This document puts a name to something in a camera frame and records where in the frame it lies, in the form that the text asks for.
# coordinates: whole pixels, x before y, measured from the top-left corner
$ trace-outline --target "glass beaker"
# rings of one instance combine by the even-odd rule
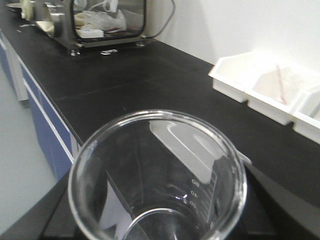
[[[72,214],[91,240],[222,240],[246,201],[233,144],[188,114],[146,110],[96,131],[72,166]]]

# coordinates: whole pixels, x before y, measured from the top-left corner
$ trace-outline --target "printed number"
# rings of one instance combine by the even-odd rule
[[[190,193],[191,193],[191,195],[192,195],[192,196],[194,196],[195,198],[198,198],[198,194],[197,194],[197,193],[195,193],[195,191],[191,190],[191,192],[190,192]]]
[[[196,180],[192,179],[191,182],[198,188],[200,186],[199,182]]]
[[[196,205],[193,201],[189,201],[189,203],[190,203],[190,205],[191,205],[192,207],[194,207],[195,209],[197,208],[197,205]]]

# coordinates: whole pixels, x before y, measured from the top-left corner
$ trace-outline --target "white plastic container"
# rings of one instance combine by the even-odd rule
[[[273,70],[261,74],[249,84],[248,106],[267,117],[286,125],[293,120],[293,113],[320,84],[320,75],[287,63],[275,63]]]
[[[90,39],[90,38],[103,38],[104,37],[104,31],[100,29],[76,29],[76,33],[79,35],[79,37],[83,39]]]
[[[293,129],[320,144],[320,86],[308,91],[293,116]]]
[[[212,68],[213,88],[230,98],[243,103],[248,97],[245,89],[251,82],[274,68],[272,59],[258,51],[221,57]]]

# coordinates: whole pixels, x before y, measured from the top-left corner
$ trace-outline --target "black cable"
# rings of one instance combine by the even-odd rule
[[[153,39],[153,38],[155,38],[155,37],[158,37],[158,36],[165,30],[165,28],[167,27],[167,25],[168,25],[169,22],[171,21],[172,17],[173,17],[174,14],[175,14],[175,11],[176,11],[176,3],[175,3],[175,0],[171,0],[171,2],[172,2],[172,11],[171,11],[171,14],[170,14],[170,16],[168,17],[168,19],[167,19],[167,21],[165,22],[165,24],[163,25],[163,27],[161,28],[161,30],[160,30],[157,34],[155,34],[155,35],[153,35],[153,36],[144,36],[144,37],[143,37],[144,39]]]

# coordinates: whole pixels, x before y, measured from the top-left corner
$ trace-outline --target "white wall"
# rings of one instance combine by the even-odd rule
[[[319,0],[175,0],[157,38],[215,64],[219,57],[268,51],[320,72]],[[146,34],[166,21],[170,0],[147,0]]]

